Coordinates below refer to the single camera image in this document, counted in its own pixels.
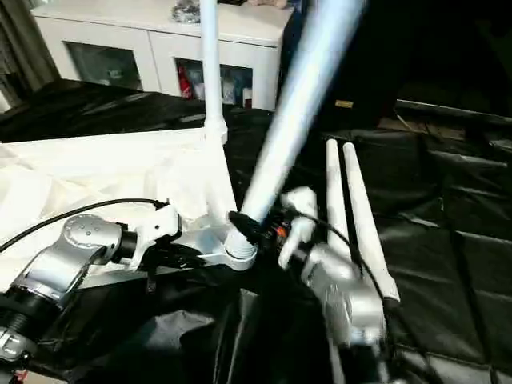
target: white cylindrical rod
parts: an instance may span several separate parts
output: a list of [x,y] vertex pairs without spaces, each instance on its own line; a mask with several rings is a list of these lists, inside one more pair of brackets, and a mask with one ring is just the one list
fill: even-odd
[[218,59],[217,0],[201,0],[202,72],[205,80],[207,134],[227,140],[227,126],[222,115],[221,66]]
[[[327,218],[329,224],[349,238],[346,224],[345,199],[343,197],[342,168],[339,163],[338,142],[327,140]],[[350,258],[350,248],[333,231],[327,233],[327,243],[341,256]]]
[[349,184],[350,202],[352,203],[354,225],[361,257],[374,274],[384,297],[400,301],[396,282],[387,270],[384,252],[382,252],[381,241],[378,238],[377,227],[366,194],[354,144],[351,142],[345,144],[343,154],[345,155],[346,177]]
[[[261,222],[275,202],[306,140],[340,59],[357,28],[364,0],[322,0],[308,17],[242,212]],[[250,258],[255,247],[236,230],[226,250]]]

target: robotic arm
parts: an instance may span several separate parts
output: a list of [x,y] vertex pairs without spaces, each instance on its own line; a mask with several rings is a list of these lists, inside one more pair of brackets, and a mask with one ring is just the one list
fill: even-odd
[[[330,80],[350,44],[364,3],[364,0],[324,0],[308,21],[290,80],[283,89],[242,207],[242,214],[253,222],[251,226],[264,221],[279,195]],[[381,374],[376,358],[385,322],[381,298],[374,286],[361,278],[360,270],[344,255],[326,244],[311,241],[316,223],[316,201],[311,191],[295,191],[284,197],[283,205],[309,218],[296,214],[291,221],[292,229],[279,265],[296,273],[318,298],[330,336],[341,355],[345,357],[349,350],[361,351],[356,355],[364,355],[364,361],[366,356],[373,357],[369,359],[374,362],[373,366],[365,363],[362,374],[350,382],[389,382],[389,378]],[[368,214],[366,205],[360,212]],[[179,223],[178,215],[170,206],[158,210],[155,218],[135,232],[93,215],[68,220],[56,243],[41,251],[0,299],[0,361],[20,366],[35,352],[38,340],[70,302],[89,266],[131,258],[130,270],[137,270],[144,254],[159,238],[180,235]],[[228,233],[225,244],[210,246],[215,252],[204,254],[202,258],[210,264],[248,268],[258,245],[251,238],[253,234],[237,226]],[[378,268],[383,262],[381,253],[377,252],[374,258]],[[384,263],[384,278],[379,285],[386,297],[398,299],[396,285],[386,276],[385,266]],[[350,361],[348,358],[341,360],[342,364]],[[377,373],[367,377],[367,371]]]
[[135,231],[92,214],[69,218],[58,240],[39,252],[0,296],[0,362],[20,366],[64,311],[92,265],[130,258],[137,270],[159,238],[181,234],[172,206],[157,210]]

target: white clamp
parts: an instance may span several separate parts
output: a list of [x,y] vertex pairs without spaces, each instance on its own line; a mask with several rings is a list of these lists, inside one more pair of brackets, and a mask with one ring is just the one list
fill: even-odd
[[[314,218],[318,216],[317,195],[307,186],[301,186],[284,194],[281,196],[281,203]],[[293,252],[295,252],[301,242],[311,240],[314,228],[315,222],[303,216],[299,216],[291,222],[291,232],[279,254],[278,262],[281,268],[285,270],[288,267]]]
[[156,210],[143,224],[135,228],[137,245],[128,270],[136,271],[148,248],[156,244],[163,236],[175,236],[182,230],[181,219],[173,206],[164,206]]

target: curtain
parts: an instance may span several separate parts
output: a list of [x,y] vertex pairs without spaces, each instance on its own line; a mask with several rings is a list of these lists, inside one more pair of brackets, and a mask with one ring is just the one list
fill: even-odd
[[11,105],[58,78],[30,4],[0,0],[0,92]]

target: white cabinet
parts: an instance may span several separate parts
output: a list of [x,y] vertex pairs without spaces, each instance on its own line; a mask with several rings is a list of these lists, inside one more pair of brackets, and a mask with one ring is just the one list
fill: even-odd
[[36,21],[63,78],[160,91],[144,30],[56,18]]
[[[192,67],[202,72],[201,39],[191,36],[179,36],[150,33],[158,77],[162,92],[181,95],[178,67]],[[239,42],[219,42],[221,76],[226,86],[229,82],[244,82],[236,88],[252,89],[252,107],[272,110],[275,107],[276,90],[279,76],[279,56],[276,49],[265,46],[252,46]],[[241,104],[242,92],[238,92],[235,101]]]
[[[201,27],[172,21],[174,4],[55,0],[32,12],[63,78],[175,96],[182,95],[185,84],[201,98]],[[291,10],[272,6],[218,5],[225,101],[275,108],[282,35],[290,15]]]

